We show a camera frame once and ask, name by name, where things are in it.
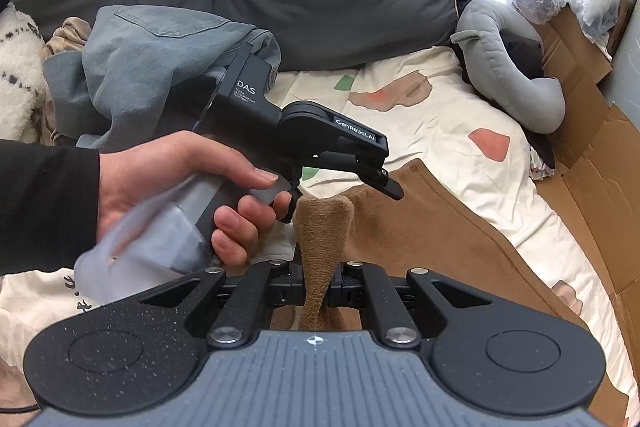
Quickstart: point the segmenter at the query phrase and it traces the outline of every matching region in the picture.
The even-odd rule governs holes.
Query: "cardboard box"
[[[638,381],[640,345],[640,131],[597,84],[611,64],[564,8],[537,28],[545,73],[561,81],[566,116],[551,136],[557,173],[537,182],[609,294]]]

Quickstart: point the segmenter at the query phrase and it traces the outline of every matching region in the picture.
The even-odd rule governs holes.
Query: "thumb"
[[[190,131],[176,134],[183,142],[185,162],[191,173],[217,174],[248,189],[268,189],[278,179],[278,175],[256,168],[241,152],[220,142]]]

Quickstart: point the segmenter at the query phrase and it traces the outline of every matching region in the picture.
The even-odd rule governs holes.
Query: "white plush fabric with black spots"
[[[37,142],[46,81],[44,41],[30,16],[10,4],[0,13],[0,138]]]

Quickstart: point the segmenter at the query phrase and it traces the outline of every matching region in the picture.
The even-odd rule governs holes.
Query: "metal screw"
[[[242,338],[242,331],[233,326],[221,326],[211,332],[211,339],[220,344],[233,344]]]
[[[394,344],[408,344],[418,338],[418,333],[411,328],[398,327],[387,331],[385,337]]]

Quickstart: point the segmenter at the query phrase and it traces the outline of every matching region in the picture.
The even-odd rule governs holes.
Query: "human hand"
[[[268,189],[276,175],[255,168],[237,150],[189,131],[163,136],[122,152],[100,155],[97,240],[136,204],[175,187],[196,172],[224,176],[248,189]],[[273,208],[252,196],[241,198],[238,211],[220,207],[211,238],[225,264],[242,264],[258,239],[287,215],[291,195],[276,195]]]

